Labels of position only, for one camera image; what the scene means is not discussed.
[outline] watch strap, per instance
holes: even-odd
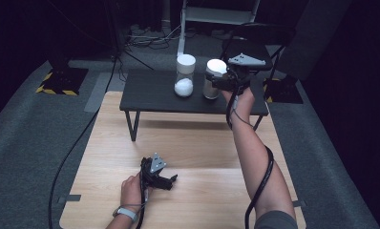
[[[133,221],[137,221],[137,214],[128,210],[128,209],[125,209],[123,207],[118,207],[115,212],[113,213],[113,217],[116,217],[117,215],[119,214],[123,214],[129,218],[131,218]]]

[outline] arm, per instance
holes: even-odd
[[[135,177],[130,176],[121,184],[120,205],[136,214],[138,214],[141,208],[139,183],[139,174],[137,174]],[[151,191],[151,188],[148,188],[148,194],[150,194]],[[123,214],[119,214],[110,222],[107,229],[127,229],[131,227],[132,223],[133,220],[131,218]]]
[[[226,101],[231,93],[222,91]],[[249,116],[255,98],[250,89],[239,96],[235,113],[231,115],[232,132],[240,159],[246,190],[250,198],[256,193],[267,169],[267,151],[249,123]],[[266,212],[283,211],[295,218],[295,212],[285,178],[277,163],[274,163],[271,176],[255,205],[256,219]]]

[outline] hand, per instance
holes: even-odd
[[[229,102],[232,93],[227,91],[222,91],[222,95],[225,98],[226,102]],[[238,96],[238,103],[236,107],[236,112],[238,116],[244,120],[249,121],[250,112],[252,111],[253,103],[255,102],[255,96],[253,95],[250,88],[247,88],[243,91],[243,94]],[[235,124],[239,119],[233,114],[231,115],[232,124]]]
[[[139,173],[133,177],[130,176],[121,184],[121,199],[120,205],[125,209],[137,213],[141,206]],[[148,188],[148,197],[151,195],[152,188]]]

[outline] black table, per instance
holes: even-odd
[[[140,112],[216,115],[226,113],[226,102],[221,94],[216,99],[207,99],[202,94],[203,73],[194,74],[193,93],[188,97],[176,95],[175,81],[176,72],[172,71],[130,70],[128,72],[119,109],[125,112],[132,141],[137,138]],[[251,114],[259,116],[254,126],[256,130],[263,116],[268,115],[268,109],[264,102],[262,82],[253,78],[251,90],[255,95]],[[129,112],[137,112],[134,127]]]

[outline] gray carpet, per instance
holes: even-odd
[[[155,70],[174,70],[177,44],[172,40],[164,50],[132,48],[130,54]],[[196,35],[186,40],[185,53],[196,56],[196,72],[202,73],[206,62],[219,55],[220,40]],[[147,69],[126,53],[121,59],[124,73]],[[0,228],[48,228],[54,175],[98,109],[113,62],[98,58],[73,60],[70,65],[89,69],[79,96],[36,94],[51,69],[45,63],[21,85],[0,114]],[[118,65],[109,90],[123,90]],[[378,228],[299,83],[298,88],[304,104],[270,103],[269,109],[297,195],[306,203],[307,228]],[[58,200],[69,194],[92,127],[93,123],[56,183],[54,228],[59,227],[64,206]]]

